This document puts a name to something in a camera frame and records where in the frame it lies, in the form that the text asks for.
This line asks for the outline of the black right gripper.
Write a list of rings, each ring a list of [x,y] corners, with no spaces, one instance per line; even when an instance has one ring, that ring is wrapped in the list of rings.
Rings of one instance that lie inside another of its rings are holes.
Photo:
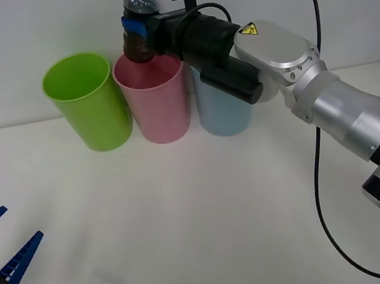
[[[122,16],[121,25],[124,29],[124,41],[128,43],[133,35],[145,40],[150,38],[152,50],[156,54],[176,55],[178,54],[178,47],[173,43],[172,36],[185,13],[185,9],[177,9],[164,14],[148,14],[143,17]]]

